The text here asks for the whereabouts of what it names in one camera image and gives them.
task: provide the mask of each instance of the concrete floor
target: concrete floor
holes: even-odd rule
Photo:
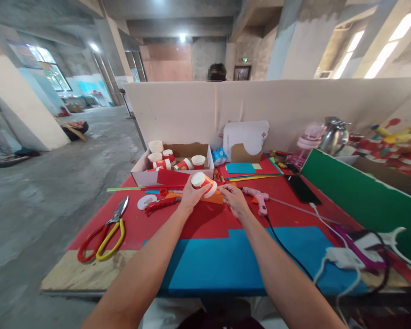
[[[95,304],[41,296],[41,280],[143,153],[125,107],[75,114],[88,121],[75,141],[0,169],[0,328],[78,328]]]

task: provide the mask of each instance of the face mask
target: face mask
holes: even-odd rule
[[[225,74],[212,73],[209,75],[210,81],[225,81]]]

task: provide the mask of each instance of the black phone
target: black phone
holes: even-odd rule
[[[288,181],[288,184],[291,186],[291,189],[294,191],[297,198],[302,203],[313,203],[320,205],[321,201],[316,197],[314,192],[309,188],[305,181],[299,176],[285,176],[285,179]]]

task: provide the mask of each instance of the red scissors handle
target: red scissors handle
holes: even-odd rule
[[[93,238],[101,231],[102,231],[102,233],[100,233],[99,242],[95,246],[95,248],[93,250],[93,253],[90,256],[85,257],[85,251],[87,250],[87,246],[89,245],[90,241],[93,240]],[[85,239],[85,241],[81,244],[81,246],[79,247],[79,250],[78,250],[78,260],[81,263],[86,263],[86,262],[92,260],[96,256],[97,250],[99,249],[100,245],[104,241],[107,231],[108,231],[108,225],[104,224],[104,225],[100,226],[97,230],[95,230],[92,234],[90,234]]]
[[[178,201],[180,201],[181,198],[176,197],[176,198],[169,198],[169,199],[163,199],[163,200],[158,200],[158,201],[154,201],[149,203],[146,207],[145,207],[145,213],[149,216],[151,213],[153,213],[154,211],[166,207],[166,206],[170,206],[172,204],[177,203]]]

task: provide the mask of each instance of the black cable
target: black cable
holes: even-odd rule
[[[390,268],[391,268],[391,262],[390,262],[390,256],[388,255],[388,250],[387,250],[387,246],[385,245],[382,237],[375,231],[371,231],[371,230],[364,230],[362,231],[364,233],[373,233],[374,235],[376,235],[376,237],[379,239],[380,244],[383,247],[383,253],[384,253],[384,261],[385,261],[385,272],[384,272],[384,279],[382,280],[381,284],[378,285],[375,289],[373,289],[372,291],[365,293],[363,295],[357,296],[357,297],[368,297],[371,295],[376,294],[377,292],[381,291],[388,282],[388,279],[390,278]]]
[[[268,221],[269,227],[271,227],[271,231],[273,231],[273,234],[275,236],[275,239],[277,240],[277,242],[280,244],[280,247],[282,247],[282,249],[300,266],[300,268],[306,273],[306,275],[310,278],[311,281],[314,281],[314,278],[312,277],[312,275],[309,273],[309,271],[303,266],[302,263],[300,263],[300,261],[298,259],[296,259],[294,257],[293,254],[291,254],[289,252],[289,250],[287,250],[287,248],[283,245],[283,243],[281,243],[281,241],[279,240],[279,238],[277,237],[277,235],[274,232],[273,229],[273,225],[271,224],[271,221],[269,220],[268,215],[265,215],[266,220]]]

